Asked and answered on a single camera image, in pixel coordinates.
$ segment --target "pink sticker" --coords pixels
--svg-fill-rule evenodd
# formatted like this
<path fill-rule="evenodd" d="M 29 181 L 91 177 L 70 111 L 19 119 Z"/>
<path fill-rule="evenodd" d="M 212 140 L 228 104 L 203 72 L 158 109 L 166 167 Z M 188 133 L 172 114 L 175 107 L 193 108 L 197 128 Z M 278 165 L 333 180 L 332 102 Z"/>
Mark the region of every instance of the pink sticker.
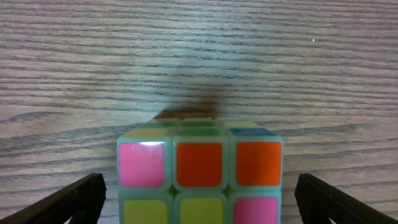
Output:
<path fill-rule="evenodd" d="M 234 224 L 277 224 L 276 197 L 240 198 L 234 204 Z"/>
<path fill-rule="evenodd" d="M 163 164 L 161 143 L 119 145 L 120 184 L 123 187 L 160 187 L 164 181 Z"/>

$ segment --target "cube top face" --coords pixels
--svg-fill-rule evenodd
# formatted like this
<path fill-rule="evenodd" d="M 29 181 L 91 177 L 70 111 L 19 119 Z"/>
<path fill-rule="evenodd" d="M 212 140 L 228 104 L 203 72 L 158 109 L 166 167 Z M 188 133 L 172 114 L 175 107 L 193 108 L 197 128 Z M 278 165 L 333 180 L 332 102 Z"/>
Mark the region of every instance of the cube top face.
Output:
<path fill-rule="evenodd" d="M 236 146 L 236 181 L 242 186 L 280 184 L 280 142 L 239 142 Z"/>
<path fill-rule="evenodd" d="M 206 137 L 220 135 L 220 131 L 216 128 L 182 128 L 178 131 L 178 136 Z"/>
<path fill-rule="evenodd" d="M 139 128 L 173 128 L 176 127 L 177 123 L 175 122 L 153 122 L 153 123 L 145 123 Z"/>
<path fill-rule="evenodd" d="M 233 224 L 278 224 L 277 197 L 242 197 L 233 205 Z"/>
<path fill-rule="evenodd" d="M 265 128 L 231 128 L 229 131 L 235 136 L 275 136 Z"/>
<path fill-rule="evenodd" d="M 164 183 L 162 142 L 119 145 L 119 181 L 123 187 L 160 187 Z"/>
<path fill-rule="evenodd" d="M 123 203 L 124 224 L 169 224 L 163 200 L 127 200 Z"/>
<path fill-rule="evenodd" d="M 224 122 L 223 126 L 226 128 L 260 128 L 261 126 L 252 121 L 228 121 Z"/>
<path fill-rule="evenodd" d="M 181 126 L 185 128 L 213 128 L 216 123 L 214 121 L 184 121 Z"/>
<path fill-rule="evenodd" d="M 135 128 L 122 135 L 126 138 L 163 138 L 170 134 L 167 128 Z"/>
<path fill-rule="evenodd" d="M 177 182 L 183 187 L 216 187 L 223 175 L 220 143 L 180 142 L 177 144 Z"/>
<path fill-rule="evenodd" d="M 216 197 L 187 197 L 180 203 L 179 224 L 223 224 L 224 204 Z"/>

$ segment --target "blue sticker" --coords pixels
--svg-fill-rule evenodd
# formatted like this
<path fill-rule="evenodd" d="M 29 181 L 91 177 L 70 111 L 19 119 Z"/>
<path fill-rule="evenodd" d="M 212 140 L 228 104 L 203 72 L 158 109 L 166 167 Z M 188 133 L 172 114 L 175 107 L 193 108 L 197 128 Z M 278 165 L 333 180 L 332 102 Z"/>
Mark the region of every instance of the blue sticker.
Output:
<path fill-rule="evenodd" d="M 276 134 L 268 131 L 265 128 L 231 128 L 235 136 L 275 136 Z"/>

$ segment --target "wooden table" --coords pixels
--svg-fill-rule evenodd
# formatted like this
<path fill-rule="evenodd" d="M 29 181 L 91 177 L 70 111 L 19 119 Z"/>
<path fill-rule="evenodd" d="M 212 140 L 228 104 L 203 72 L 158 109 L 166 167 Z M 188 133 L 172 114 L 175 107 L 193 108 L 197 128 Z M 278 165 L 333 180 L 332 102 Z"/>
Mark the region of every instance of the wooden table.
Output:
<path fill-rule="evenodd" d="M 398 218 L 398 3 L 0 0 L 0 218 L 92 172 L 160 112 L 285 137 L 282 223 L 309 172 Z"/>

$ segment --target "cube face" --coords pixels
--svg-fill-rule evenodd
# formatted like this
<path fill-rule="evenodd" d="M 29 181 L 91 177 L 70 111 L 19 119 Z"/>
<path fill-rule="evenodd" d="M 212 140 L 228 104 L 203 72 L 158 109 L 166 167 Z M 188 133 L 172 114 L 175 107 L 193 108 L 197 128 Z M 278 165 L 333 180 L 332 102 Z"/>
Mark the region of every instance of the cube face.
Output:
<path fill-rule="evenodd" d="M 117 140 L 120 223 L 280 224 L 283 144 L 250 121 L 153 119 Z"/>
<path fill-rule="evenodd" d="M 119 156 L 119 181 L 123 187 L 160 187 L 164 183 L 161 142 L 120 144 Z"/>
<path fill-rule="evenodd" d="M 219 192 L 183 192 L 174 199 L 174 224 L 227 224 L 228 204 Z"/>
<path fill-rule="evenodd" d="M 279 142 L 239 142 L 236 181 L 243 186 L 280 184 L 282 146 Z"/>
<path fill-rule="evenodd" d="M 167 206 L 162 200 L 127 200 L 123 207 L 124 224 L 167 224 Z"/>
<path fill-rule="evenodd" d="M 177 145 L 177 182 L 184 187 L 215 187 L 222 179 L 220 143 L 181 142 Z"/>
<path fill-rule="evenodd" d="M 278 198 L 243 197 L 234 203 L 234 224 L 278 224 Z"/>

